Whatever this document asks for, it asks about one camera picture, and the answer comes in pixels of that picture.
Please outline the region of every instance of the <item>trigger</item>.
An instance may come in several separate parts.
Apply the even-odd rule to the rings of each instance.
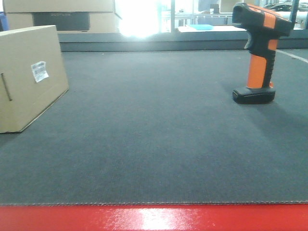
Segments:
[[[244,49],[250,50],[253,44],[254,44],[254,41],[253,41],[252,35],[248,33],[248,42],[246,43]]]

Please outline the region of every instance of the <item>scanner base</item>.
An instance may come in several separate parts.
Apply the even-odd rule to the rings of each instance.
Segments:
[[[232,95],[234,101],[240,104],[263,104],[273,101],[275,92],[275,89],[270,87],[259,89],[242,87],[235,89]]]

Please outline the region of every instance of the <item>dark gray mat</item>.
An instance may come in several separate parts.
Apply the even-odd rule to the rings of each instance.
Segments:
[[[1,204],[308,201],[308,65],[238,105],[246,51],[64,53],[70,91],[0,135]]]
[[[308,59],[308,49],[293,49],[293,50],[283,50],[284,52],[288,52],[290,54],[295,54],[304,59]]]

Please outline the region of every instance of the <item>red table edge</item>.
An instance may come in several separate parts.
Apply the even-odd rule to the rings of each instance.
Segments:
[[[0,206],[0,231],[307,231],[308,204]]]

